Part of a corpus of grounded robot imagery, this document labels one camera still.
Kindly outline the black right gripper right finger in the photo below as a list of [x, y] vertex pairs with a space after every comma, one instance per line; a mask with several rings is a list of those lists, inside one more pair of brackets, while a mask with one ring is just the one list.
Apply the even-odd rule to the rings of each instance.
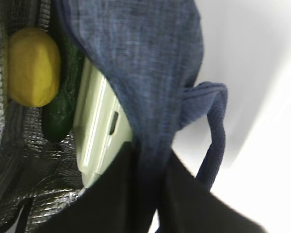
[[210, 193], [171, 153], [158, 206], [160, 233], [264, 233]]

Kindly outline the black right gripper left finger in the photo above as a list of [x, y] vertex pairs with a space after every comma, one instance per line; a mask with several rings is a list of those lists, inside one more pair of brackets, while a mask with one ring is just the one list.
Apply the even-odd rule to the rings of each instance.
[[99, 179], [71, 205], [39, 226], [37, 233], [146, 233], [159, 192], [135, 177], [139, 156], [125, 142]]

